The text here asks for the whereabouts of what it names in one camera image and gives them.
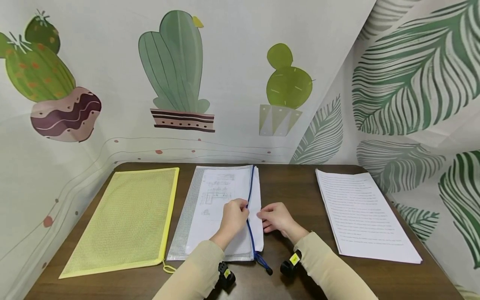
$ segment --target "cactus pot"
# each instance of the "cactus pot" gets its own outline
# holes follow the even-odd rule
[[[284,106],[260,105],[260,132],[262,136],[286,136],[302,112]]]
[[[155,120],[155,127],[215,132],[213,129],[214,115],[156,108],[151,108],[150,111]]]
[[[83,87],[59,100],[36,103],[30,120],[39,134],[60,142],[82,142],[90,137],[102,103]]]

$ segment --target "hand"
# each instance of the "hand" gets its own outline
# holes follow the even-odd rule
[[[247,200],[237,198],[223,206],[220,229],[210,239],[223,251],[225,251],[232,239],[245,227],[245,224],[247,224],[248,214],[250,213],[246,207],[247,205]]]
[[[295,222],[288,209],[281,202],[265,206],[257,213],[257,217],[262,219],[265,233],[280,230],[282,235],[294,245],[308,234],[308,231]]]

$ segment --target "white paper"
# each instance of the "white paper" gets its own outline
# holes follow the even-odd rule
[[[190,254],[203,240],[210,239],[220,228],[223,206],[236,198],[248,199],[251,169],[207,169],[204,171],[198,193],[197,205],[192,219],[185,252]],[[255,167],[252,182],[252,195],[248,209],[255,250],[264,248],[262,221],[257,213],[262,208],[260,200],[260,179]],[[225,250],[225,255],[252,252],[252,242],[247,226],[236,235]]]
[[[421,263],[369,173],[316,175],[339,254]]]

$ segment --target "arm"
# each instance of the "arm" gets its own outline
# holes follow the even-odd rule
[[[220,229],[210,240],[204,240],[167,280],[153,300],[201,300],[208,297],[218,281],[218,264],[232,239],[245,226],[248,202],[235,199],[223,207]]]
[[[377,300],[367,284],[314,232],[293,220],[283,203],[269,204],[257,214],[264,232],[280,230],[302,253],[300,263],[329,300]]]

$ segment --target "wooden table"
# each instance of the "wooden table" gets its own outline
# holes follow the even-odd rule
[[[195,166],[195,164],[126,163],[115,169],[116,171],[130,171],[180,167],[167,252],[177,227]],[[307,230],[315,231],[338,253],[314,169],[319,168],[325,172],[345,174],[363,173],[365,170],[358,166],[335,165],[259,165],[258,168],[262,205],[273,202],[285,203],[300,225]],[[111,176],[32,287],[26,299],[151,300],[169,278],[170,275],[163,272],[162,266],[153,266],[58,280],[110,178]],[[413,231],[398,212],[393,210],[422,257],[422,264],[404,264],[348,256],[341,256],[341,258],[365,280],[380,300],[462,300],[453,284]],[[236,286],[229,295],[216,288],[208,299],[226,299],[227,297],[241,300],[326,299],[322,290],[302,268],[293,280],[288,280],[281,275],[280,264],[290,257],[292,248],[292,245],[279,233],[266,235],[263,257],[273,268],[274,274],[268,276],[261,266],[253,263],[229,264],[237,278]],[[178,267],[181,262],[169,264]],[[348,282],[345,283],[345,288],[348,288]]]

